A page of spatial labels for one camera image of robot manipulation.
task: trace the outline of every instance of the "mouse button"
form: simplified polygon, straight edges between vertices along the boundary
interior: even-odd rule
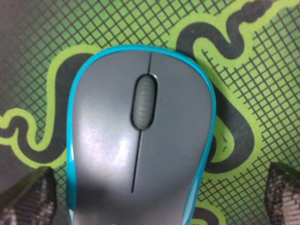
[[[142,131],[135,191],[168,194],[195,177],[210,132],[211,95],[202,76],[177,58],[153,53],[150,74],[157,76],[155,117]]]
[[[148,52],[114,53],[84,71],[72,116],[79,195],[88,195],[86,188],[131,193],[139,131],[130,116],[135,82],[148,72],[149,57]]]

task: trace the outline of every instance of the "mouse pad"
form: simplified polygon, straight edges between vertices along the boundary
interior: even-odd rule
[[[0,191],[50,165],[54,224],[67,224],[69,90],[90,56],[120,44],[185,53],[212,80],[216,131],[192,224],[269,224],[270,162],[300,169],[298,0],[1,1]]]

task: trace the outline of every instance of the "wireless mouse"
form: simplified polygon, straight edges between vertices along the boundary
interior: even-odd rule
[[[204,71],[171,50],[122,45],[77,73],[67,112],[74,225],[188,225],[213,137]]]

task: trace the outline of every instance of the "blue mouse trim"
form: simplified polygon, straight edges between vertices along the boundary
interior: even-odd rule
[[[210,151],[210,145],[212,142],[213,134],[214,134],[214,128],[215,128],[215,122],[216,122],[216,97],[215,92],[213,89],[213,86],[206,75],[206,73],[199,67],[199,65],[191,60],[186,55],[183,55],[179,52],[175,52],[172,50],[155,47],[155,46],[147,46],[147,45],[119,45],[116,47],[111,47],[106,50],[101,51],[100,53],[92,56],[89,60],[85,62],[85,64],[80,68],[78,71],[69,95],[69,102],[67,107],[67,206],[71,210],[75,210],[76,206],[76,170],[75,170],[75,162],[74,162],[74,155],[73,155],[73,140],[72,140],[72,114],[73,114],[73,103],[74,103],[74,97],[77,85],[84,73],[84,71],[95,61],[98,59],[117,52],[122,51],[149,51],[149,52],[155,52],[155,53],[162,53],[165,55],[169,55],[172,57],[175,57],[179,60],[184,61],[188,65],[190,65],[193,69],[195,69],[205,80],[211,95],[211,101],[212,101],[212,118],[211,118],[211,127],[210,127],[210,133],[208,137],[208,141],[206,143],[206,147],[203,153],[203,157],[200,162],[200,166],[198,168],[198,171],[196,173],[196,176],[194,178],[194,181],[192,183],[191,190],[189,192],[185,210],[183,212],[183,221],[182,225],[189,225],[193,213],[194,208],[197,200],[198,190],[200,188],[200,183],[202,179],[202,174],[204,171],[204,167],[207,161],[207,157]]]

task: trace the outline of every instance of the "gray plastic surface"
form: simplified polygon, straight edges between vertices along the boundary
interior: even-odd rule
[[[210,91],[189,65],[151,54],[154,119],[131,122],[137,78],[149,52],[107,55],[82,75],[73,108],[75,225],[181,225],[211,123]]]
[[[141,76],[136,84],[132,122],[139,130],[149,127],[153,118],[156,97],[156,81],[151,75]]]

